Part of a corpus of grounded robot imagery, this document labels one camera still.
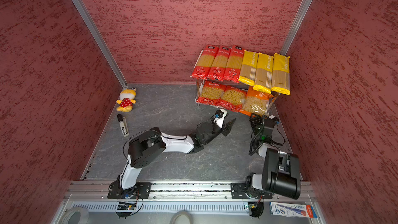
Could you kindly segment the right aluminium corner post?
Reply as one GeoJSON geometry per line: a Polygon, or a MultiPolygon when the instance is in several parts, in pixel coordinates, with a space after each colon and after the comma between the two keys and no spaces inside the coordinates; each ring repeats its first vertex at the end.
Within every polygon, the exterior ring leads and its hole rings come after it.
{"type": "Polygon", "coordinates": [[[311,6],[313,0],[302,0],[301,4],[296,12],[296,15],[293,19],[292,25],[289,29],[289,32],[287,34],[287,37],[282,45],[282,48],[280,50],[280,54],[286,56],[291,44],[294,41],[294,38],[296,34],[298,33],[300,26],[311,6]]]}

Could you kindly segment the white two-tier metal shelf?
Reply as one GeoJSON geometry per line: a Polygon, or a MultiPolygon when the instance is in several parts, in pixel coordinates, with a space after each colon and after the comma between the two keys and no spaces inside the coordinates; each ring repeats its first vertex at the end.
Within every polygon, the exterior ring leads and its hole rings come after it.
{"type": "MultiPolygon", "coordinates": [[[[200,56],[202,55],[203,51],[204,51],[204,49],[202,49],[200,51],[200,54],[198,55],[197,61],[195,62],[195,66],[197,65],[197,62],[198,62],[200,56]]],[[[195,97],[195,101],[198,99],[198,97],[202,93],[204,84],[205,84],[204,80],[199,80],[199,79],[195,80],[196,95],[197,95],[195,97]]],[[[240,88],[242,88],[243,91],[247,91],[245,86],[247,86],[247,85],[242,84],[242,85],[238,85],[236,87],[240,87],[240,88]]],[[[275,95],[273,95],[273,97],[268,101],[268,108],[267,108],[268,116],[270,116],[270,115],[274,115],[274,116],[278,115],[279,116],[279,113],[278,113],[278,110],[277,110],[277,106],[275,104],[278,101],[278,99],[279,98],[281,99],[283,96],[286,96],[286,95],[283,95],[283,94],[280,94],[279,92],[276,92],[275,95]]]]}

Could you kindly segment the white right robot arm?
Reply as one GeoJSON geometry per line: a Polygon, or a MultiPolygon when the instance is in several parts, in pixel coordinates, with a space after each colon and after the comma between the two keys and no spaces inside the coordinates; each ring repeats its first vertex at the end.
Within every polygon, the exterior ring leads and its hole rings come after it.
{"type": "Polygon", "coordinates": [[[297,155],[281,151],[282,143],[272,138],[279,125],[275,116],[267,117],[252,113],[249,155],[264,158],[262,173],[251,173],[244,183],[232,183],[232,199],[271,199],[277,194],[297,200],[301,195],[300,161],[297,155]]]}

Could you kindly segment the red macaroni bag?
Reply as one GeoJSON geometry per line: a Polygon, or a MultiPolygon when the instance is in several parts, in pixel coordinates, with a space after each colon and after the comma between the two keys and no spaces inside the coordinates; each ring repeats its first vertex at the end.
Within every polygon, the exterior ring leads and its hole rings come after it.
{"type": "Polygon", "coordinates": [[[226,89],[219,100],[219,106],[226,110],[239,112],[242,109],[246,99],[246,91],[232,86],[226,86],[226,89]]]}
{"type": "Polygon", "coordinates": [[[226,87],[226,85],[205,81],[202,92],[198,96],[196,102],[204,105],[218,106],[226,87]]]}

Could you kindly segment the red spaghetti bag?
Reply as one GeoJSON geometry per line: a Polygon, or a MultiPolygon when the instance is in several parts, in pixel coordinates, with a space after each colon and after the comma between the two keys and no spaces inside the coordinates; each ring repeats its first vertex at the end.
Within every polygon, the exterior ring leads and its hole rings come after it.
{"type": "Polygon", "coordinates": [[[206,79],[218,50],[219,47],[215,45],[207,45],[205,47],[195,64],[194,70],[191,74],[192,78],[201,80],[206,79]]]}
{"type": "Polygon", "coordinates": [[[228,58],[227,67],[224,73],[224,80],[239,83],[240,69],[244,58],[244,48],[233,46],[228,58]]]}
{"type": "Polygon", "coordinates": [[[209,73],[206,76],[206,79],[223,82],[224,73],[227,67],[230,52],[230,47],[221,46],[219,48],[216,57],[210,67],[209,73]]]}

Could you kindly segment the orange macaroni bag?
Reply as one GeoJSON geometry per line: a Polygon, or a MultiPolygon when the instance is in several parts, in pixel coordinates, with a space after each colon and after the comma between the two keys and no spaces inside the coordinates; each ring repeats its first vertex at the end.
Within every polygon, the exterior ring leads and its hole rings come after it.
{"type": "Polygon", "coordinates": [[[253,86],[250,86],[239,112],[247,116],[250,116],[253,113],[260,116],[268,116],[269,100],[272,97],[273,96],[271,94],[256,91],[253,89],[253,86]]]}

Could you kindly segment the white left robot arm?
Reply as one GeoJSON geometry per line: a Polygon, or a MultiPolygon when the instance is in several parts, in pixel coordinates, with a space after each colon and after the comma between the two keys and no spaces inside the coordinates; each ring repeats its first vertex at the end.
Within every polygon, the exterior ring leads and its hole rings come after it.
{"type": "Polygon", "coordinates": [[[210,121],[197,125],[196,131],[186,136],[174,136],[152,128],[128,140],[129,148],[122,173],[108,188],[108,199],[148,199],[151,183],[137,183],[142,168],[151,164],[164,152],[197,153],[218,135],[227,136],[235,119],[225,123],[218,114],[210,121]]]}

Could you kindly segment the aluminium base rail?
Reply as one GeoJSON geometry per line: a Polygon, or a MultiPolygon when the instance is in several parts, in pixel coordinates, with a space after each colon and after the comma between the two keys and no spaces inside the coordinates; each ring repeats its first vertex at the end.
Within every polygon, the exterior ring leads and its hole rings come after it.
{"type": "Polygon", "coordinates": [[[141,183],[143,197],[108,199],[108,180],[71,182],[53,216],[53,224],[324,224],[326,219],[310,182],[303,182],[301,196],[292,200],[280,195],[262,199],[264,211],[251,217],[249,204],[255,200],[234,199],[230,181],[151,181],[141,183]],[[315,218],[272,215],[270,202],[311,205],[315,218]]]}

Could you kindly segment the left aluminium corner post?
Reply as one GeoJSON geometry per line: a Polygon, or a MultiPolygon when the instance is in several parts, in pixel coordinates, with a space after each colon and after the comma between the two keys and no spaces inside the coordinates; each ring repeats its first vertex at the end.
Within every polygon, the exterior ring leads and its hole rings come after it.
{"type": "Polygon", "coordinates": [[[86,24],[88,30],[90,31],[92,37],[94,38],[95,42],[97,43],[99,49],[101,50],[102,54],[104,55],[106,61],[108,62],[111,70],[113,71],[114,75],[116,76],[117,80],[119,81],[121,87],[123,89],[127,88],[128,82],[122,74],[121,69],[117,65],[115,58],[113,57],[110,49],[108,48],[105,40],[103,39],[100,31],[98,30],[97,26],[94,23],[87,7],[85,6],[83,0],[72,0],[74,6],[76,7],[78,13],[80,14],[81,18],[83,19],[84,23],[86,24]]]}

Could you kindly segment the grey marker pen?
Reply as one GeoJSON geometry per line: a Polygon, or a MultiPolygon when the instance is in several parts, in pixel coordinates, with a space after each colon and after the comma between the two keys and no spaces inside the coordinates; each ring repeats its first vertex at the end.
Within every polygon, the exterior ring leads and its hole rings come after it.
{"type": "Polygon", "coordinates": [[[123,117],[121,114],[118,114],[117,115],[117,119],[118,119],[118,122],[119,122],[119,125],[120,125],[120,129],[121,129],[122,135],[124,137],[129,136],[129,131],[128,131],[128,128],[127,128],[126,118],[123,117]]]}

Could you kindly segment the yellow spaghetti bag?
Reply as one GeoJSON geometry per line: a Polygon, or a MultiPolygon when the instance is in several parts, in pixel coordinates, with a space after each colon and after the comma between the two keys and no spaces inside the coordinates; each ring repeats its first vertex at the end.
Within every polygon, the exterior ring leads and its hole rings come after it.
{"type": "Polygon", "coordinates": [[[290,57],[274,54],[271,90],[290,95],[290,57]]]}
{"type": "Polygon", "coordinates": [[[274,57],[266,54],[258,54],[254,90],[271,94],[274,57]]]}
{"type": "Polygon", "coordinates": [[[255,84],[258,56],[259,54],[257,52],[245,50],[238,78],[239,82],[249,86],[253,86],[255,84]]]}

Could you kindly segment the blue white box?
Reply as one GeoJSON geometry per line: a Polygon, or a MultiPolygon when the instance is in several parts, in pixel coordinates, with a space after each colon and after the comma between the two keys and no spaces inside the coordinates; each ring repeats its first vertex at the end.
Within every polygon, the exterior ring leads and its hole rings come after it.
{"type": "Polygon", "coordinates": [[[269,207],[272,215],[302,218],[318,217],[311,205],[270,202],[269,207]]]}

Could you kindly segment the yellow plush toy red dress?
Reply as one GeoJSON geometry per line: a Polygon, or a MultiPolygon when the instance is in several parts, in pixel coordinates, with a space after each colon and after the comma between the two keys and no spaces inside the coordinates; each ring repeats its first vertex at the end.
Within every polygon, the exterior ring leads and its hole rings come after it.
{"type": "Polygon", "coordinates": [[[121,91],[119,95],[119,99],[117,100],[117,107],[118,112],[130,112],[133,109],[133,105],[136,103],[136,89],[124,89],[121,91]]]}

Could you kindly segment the aluminium corner post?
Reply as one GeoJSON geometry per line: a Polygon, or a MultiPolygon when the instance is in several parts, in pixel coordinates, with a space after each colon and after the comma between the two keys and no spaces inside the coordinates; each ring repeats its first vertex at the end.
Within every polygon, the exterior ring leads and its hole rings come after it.
{"type": "Polygon", "coordinates": [[[292,25],[289,29],[289,32],[287,34],[287,37],[282,45],[282,48],[280,50],[280,54],[286,56],[291,44],[294,41],[294,38],[296,34],[298,33],[300,26],[311,6],[313,0],[302,0],[301,4],[296,12],[296,15],[293,19],[292,25]]]}
{"type": "Polygon", "coordinates": [[[121,87],[123,89],[127,88],[128,82],[122,74],[121,69],[117,65],[115,58],[113,57],[110,49],[108,48],[105,40],[103,39],[100,31],[98,30],[97,26],[94,23],[87,7],[85,6],[83,0],[72,0],[74,6],[76,7],[78,13],[80,14],[81,18],[83,19],[84,23],[86,24],[88,30],[90,31],[92,37],[94,38],[95,42],[97,43],[99,49],[101,50],[102,54],[104,55],[106,61],[108,62],[111,70],[113,71],[114,75],[116,76],[117,80],[119,81],[121,87]]]}

